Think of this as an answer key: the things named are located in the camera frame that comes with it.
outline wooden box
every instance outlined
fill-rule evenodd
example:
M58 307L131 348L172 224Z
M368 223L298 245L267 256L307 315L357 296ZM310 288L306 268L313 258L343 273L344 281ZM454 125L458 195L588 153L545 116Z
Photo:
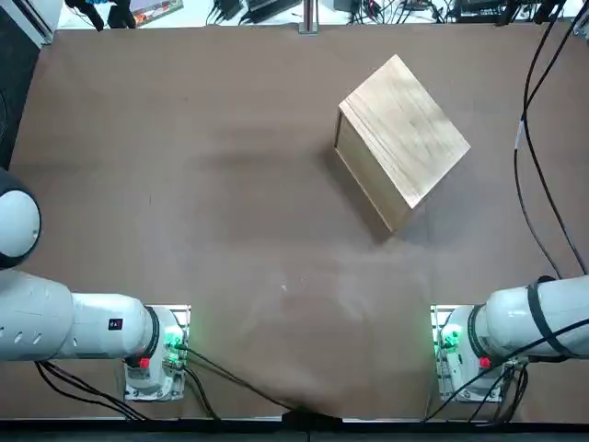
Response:
M391 232L470 149L396 55L340 104L335 148Z

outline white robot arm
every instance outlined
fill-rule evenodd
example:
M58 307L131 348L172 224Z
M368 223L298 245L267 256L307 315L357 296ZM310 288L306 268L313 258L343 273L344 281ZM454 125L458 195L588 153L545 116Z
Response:
M178 399L186 334L167 308L117 294L71 293L10 270L33 251L41 217L33 195L0 169L0 361L124 359L129 399Z
M552 337L587 318L589 276L558 281L540 278L528 286L499 290L485 304L456 308L440 331L442 370L451 379L447 392L457 391L458 401L482 401L496 385L491 401L498 401L501 383L495 380L507 365L589 357L589 325ZM548 339L505 362L506 356L543 338Z

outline red button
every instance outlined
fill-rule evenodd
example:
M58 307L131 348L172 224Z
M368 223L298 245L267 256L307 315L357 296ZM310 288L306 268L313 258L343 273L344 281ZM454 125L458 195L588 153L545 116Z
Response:
M479 365L481 368L491 368L491 360L486 356L480 357Z

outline brown table surface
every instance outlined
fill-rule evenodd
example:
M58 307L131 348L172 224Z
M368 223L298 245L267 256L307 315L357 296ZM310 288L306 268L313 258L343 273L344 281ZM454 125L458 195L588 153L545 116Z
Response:
M198 349L276 397L341 416L420 418L433 378L430 304L483 302L550 271L512 168L541 32L60 31L42 50L12 164L44 216L23 267L73 291L190 303ZM332 145L338 103L395 53L472 148L389 238ZM588 54L571 39L530 110L551 190L585 256ZM538 234L567 275L579 274L530 164L524 153ZM64 365L117 388L117 361ZM589 422L588 371L583 362L531 367L519 418ZM110 415L58 397L31 363L0 365L0 379L2 417ZM203 382L223 416L281 411L206 372ZM190 394L140 408L202 415Z

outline white wall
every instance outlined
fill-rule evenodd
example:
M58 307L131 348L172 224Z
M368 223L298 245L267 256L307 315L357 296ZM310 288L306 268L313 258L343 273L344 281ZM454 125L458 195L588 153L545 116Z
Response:
M57 23L59 22L59 16L62 13L62 7L64 6L64 0L29 0L42 15L45 22L49 27L55 31L57 29Z

